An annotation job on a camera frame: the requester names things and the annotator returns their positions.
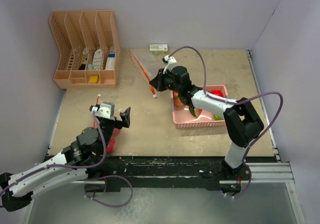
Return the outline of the clear zip bag orange zipper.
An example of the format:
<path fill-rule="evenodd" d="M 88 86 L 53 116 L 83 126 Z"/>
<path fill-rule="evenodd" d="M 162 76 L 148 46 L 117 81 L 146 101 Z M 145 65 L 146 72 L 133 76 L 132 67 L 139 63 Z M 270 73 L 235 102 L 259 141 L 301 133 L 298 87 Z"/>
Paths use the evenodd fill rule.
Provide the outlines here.
<path fill-rule="evenodd" d="M 100 96 L 101 96 L 101 94 L 98 94 L 97 95 L 97 99 L 96 99 L 96 103 L 95 104 L 100 104 L 101 102 L 100 102 Z M 95 121 L 93 121 L 93 128 L 96 128 L 96 122 Z M 107 154 L 111 154 L 113 151 L 114 151 L 114 148 L 115 148 L 115 146 L 116 146 L 116 137 L 120 134 L 120 129 L 114 129 L 113 130 L 113 134 L 112 134 L 112 136 L 111 136 L 111 138 L 110 138 L 110 140 L 109 140 L 109 142 L 108 142 L 108 144 L 107 144 L 107 149 L 106 149 L 106 153 Z"/>

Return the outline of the peach with green leaf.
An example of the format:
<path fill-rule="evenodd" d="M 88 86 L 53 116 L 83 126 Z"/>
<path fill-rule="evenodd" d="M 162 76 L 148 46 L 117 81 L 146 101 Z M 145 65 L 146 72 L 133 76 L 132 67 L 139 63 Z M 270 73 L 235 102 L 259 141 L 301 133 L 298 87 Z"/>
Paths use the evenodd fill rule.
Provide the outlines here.
<path fill-rule="evenodd" d="M 185 106 L 185 104 L 179 98 L 178 93 L 176 93 L 176 92 L 173 92 L 173 105 L 176 107 Z"/>

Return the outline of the watermelon slice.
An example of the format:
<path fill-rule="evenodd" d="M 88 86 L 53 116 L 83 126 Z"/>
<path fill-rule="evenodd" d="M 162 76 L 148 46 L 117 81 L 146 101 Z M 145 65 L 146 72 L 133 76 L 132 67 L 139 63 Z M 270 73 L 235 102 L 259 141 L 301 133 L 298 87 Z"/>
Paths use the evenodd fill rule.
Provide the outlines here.
<path fill-rule="evenodd" d="M 199 118 L 202 113 L 202 109 L 196 108 L 192 105 L 189 106 L 189 112 L 194 118 Z"/>

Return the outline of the large red apple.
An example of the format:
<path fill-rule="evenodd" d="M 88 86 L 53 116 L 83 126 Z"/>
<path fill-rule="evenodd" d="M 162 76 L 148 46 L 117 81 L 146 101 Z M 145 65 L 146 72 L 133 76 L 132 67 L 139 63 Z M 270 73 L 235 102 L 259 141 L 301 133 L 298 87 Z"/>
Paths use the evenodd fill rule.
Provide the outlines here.
<path fill-rule="evenodd" d="M 223 92 L 218 89 L 210 90 L 210 93 L 219 97 L 224 97 Z"/>

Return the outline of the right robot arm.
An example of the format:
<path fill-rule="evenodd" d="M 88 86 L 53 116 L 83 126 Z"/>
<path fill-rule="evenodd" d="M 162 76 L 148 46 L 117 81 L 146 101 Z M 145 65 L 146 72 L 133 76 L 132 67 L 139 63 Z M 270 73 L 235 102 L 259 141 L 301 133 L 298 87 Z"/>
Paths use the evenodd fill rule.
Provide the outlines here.
<path fill-rule="evenodd" d="M 265 128 L 252 103 L 247 98 L 232 100 L 206 92 L 204 87 L 191 82 L 183 66 L 172 70 L 159 69 L 149 84 L 159 92 L 171 90 L 178 93 L 181 102 L 189 109 L 202 109 L 223 118 L 231 145 L 222 172 L 225 178 L 235 179 L 240 174 L 249 145 Z"/>

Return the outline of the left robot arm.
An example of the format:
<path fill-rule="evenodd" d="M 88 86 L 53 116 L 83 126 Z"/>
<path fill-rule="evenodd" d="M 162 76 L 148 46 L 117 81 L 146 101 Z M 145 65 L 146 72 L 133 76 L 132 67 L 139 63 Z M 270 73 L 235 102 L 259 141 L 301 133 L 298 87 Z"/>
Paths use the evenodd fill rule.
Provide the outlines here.
<path fill-rule="evenodd" d="M 69 146 L 29 170 L 1 174 L 1 208 L 16 211 L 50 189 L 88 177 L 92 180 L 101 178 L 101 165 L 107 158 L 107 146 L 114 131 L 130 127 L 131 108 L 121 112 L 117 119 L 114 107 L 109 102 L 90 106 L 95 128 L 85 128 Z"/>

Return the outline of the small green white box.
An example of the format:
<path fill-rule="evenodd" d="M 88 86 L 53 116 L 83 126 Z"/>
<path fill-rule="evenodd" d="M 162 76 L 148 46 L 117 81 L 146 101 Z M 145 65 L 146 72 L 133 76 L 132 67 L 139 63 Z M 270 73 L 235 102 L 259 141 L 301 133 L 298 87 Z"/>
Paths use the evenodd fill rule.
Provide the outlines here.
<path fill-rule="evenodd" d="M 168 45 L 167 44 L 150 44 L 149 52 L 153 55 L 167 54 Z"/>

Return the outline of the pink perforated plastic basket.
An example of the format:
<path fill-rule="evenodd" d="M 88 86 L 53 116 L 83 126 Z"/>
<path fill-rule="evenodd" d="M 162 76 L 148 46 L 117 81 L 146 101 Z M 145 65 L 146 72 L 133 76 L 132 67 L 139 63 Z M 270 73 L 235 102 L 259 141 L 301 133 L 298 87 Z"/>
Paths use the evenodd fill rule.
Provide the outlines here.
<path fill-rule="evenodd" d="M 173 91 L 170 92 L 172 98 L 173 113 L 172 118 L 176 128 L 201 128 L 201 127 L 225 127 L 225 121 L 215 121 L 214 114 L 202 110 L 199 118 L 194 118 L 190 112 L 188 106 L 176 107 L 173 101 Z"/>

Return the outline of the yellow item in organizer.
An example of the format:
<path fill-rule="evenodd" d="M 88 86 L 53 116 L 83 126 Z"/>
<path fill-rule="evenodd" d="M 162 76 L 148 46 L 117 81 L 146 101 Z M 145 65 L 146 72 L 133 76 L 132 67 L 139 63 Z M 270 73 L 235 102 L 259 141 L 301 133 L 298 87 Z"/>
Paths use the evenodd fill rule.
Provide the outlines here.
<path fill-rule="evenodd" d="M 89 82 L 91 84 L 97 84 L 99 82 L 99 76 L 90 76 Z"/>

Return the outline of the blue white box in organizer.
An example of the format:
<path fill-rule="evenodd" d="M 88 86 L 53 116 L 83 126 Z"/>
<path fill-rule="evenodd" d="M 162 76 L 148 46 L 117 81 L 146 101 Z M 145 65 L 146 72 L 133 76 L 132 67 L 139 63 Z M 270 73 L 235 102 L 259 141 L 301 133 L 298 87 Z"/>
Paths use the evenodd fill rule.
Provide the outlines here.
<path fill-rule="evenodd" d="M 110 47 L 110 52 L 107 57 L 106 65 L 105 65 L 105 70 L 114 70 L 115 69 L 115 58 L 116 57 L 116 52 L 114 46 Z"/>

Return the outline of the white bottle in organizer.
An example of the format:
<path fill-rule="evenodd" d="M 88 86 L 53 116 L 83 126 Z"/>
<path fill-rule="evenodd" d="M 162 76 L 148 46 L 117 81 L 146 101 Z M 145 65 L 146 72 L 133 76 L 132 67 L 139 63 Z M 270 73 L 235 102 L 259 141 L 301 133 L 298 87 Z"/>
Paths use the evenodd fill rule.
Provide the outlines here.
<path fill-rule="evenodd" d="M 102 64 L 103 53 L 101 49 L 97 49 L 93 55 L 92 67 L 94 70 L 99 70 Z"/>

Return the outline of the orange desk file organizer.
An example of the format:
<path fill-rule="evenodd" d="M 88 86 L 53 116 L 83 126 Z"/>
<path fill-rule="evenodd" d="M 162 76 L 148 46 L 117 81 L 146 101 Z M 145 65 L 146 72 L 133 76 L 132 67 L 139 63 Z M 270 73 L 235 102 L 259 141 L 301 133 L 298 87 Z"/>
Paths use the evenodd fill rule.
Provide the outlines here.
<path fill-rule="evenodd" d="M 114 88 L 117 86 L 121 43 L 113 11 L 54 11 L 49 25 L 60 58 L 54 81 L 61 89 Z M 115 47 L 114 70 L 105 70 L 110 47 Z M 92 66 L 94 53 L 102 50 L 99 70 Z M 97 84 L 90 76 L 99 76 Z"/>

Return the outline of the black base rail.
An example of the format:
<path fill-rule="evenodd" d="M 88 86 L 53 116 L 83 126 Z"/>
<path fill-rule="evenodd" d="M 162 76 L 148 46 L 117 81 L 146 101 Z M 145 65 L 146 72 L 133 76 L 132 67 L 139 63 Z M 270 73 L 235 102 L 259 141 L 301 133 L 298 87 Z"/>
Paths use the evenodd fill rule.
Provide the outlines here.
<path fill-rule="evenodd" d="M 109 156 L 88 170 L 88 178 L 106 176 L 106 190 L 119 191 L 127 184 L 134 188 L 204 188 L 239 191 L 250 180 L 248 168 L 231 170 L 221 157 L 211 156 Z"/>

